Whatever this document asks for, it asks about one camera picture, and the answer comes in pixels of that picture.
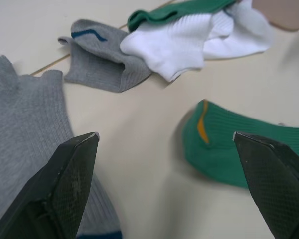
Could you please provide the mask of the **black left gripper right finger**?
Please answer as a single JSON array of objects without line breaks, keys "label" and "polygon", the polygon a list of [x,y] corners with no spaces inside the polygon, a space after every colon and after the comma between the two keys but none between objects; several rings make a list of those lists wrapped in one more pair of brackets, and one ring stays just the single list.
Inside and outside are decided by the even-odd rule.
[{"label": "black left gripper right finger", "polygon": [[250,194],[276,239],[299,239],[299,157],[286,144],[235,132]]}]

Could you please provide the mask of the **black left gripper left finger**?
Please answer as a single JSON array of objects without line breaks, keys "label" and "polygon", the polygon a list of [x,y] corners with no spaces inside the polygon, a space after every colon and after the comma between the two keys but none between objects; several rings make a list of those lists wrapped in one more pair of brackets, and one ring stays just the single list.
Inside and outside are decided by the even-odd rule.
[{"label": "black left gripper left finger", "polygon": [[73,239],[87,203],[99,143],[97,132],[55,150],[0,219],[0,239]]}]

